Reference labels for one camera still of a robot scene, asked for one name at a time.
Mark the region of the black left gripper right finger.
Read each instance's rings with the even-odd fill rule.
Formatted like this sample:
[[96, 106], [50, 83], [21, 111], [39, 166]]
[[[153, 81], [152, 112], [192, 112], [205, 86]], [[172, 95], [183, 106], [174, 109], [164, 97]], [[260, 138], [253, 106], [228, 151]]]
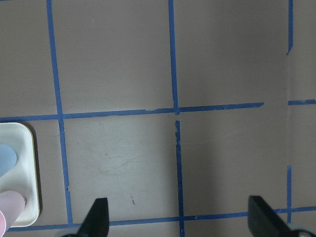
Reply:
[[291, 232], [261, 196], [248, 198], [248, 228], [253, 237], [285, 237]]

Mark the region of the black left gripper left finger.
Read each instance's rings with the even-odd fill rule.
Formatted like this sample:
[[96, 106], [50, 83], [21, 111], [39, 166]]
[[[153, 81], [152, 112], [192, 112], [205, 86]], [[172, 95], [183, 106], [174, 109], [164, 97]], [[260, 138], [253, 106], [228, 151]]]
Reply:
[[78, 230], [79, 237], [106, 237], [109, 233], [107, 198], [97, 198]]

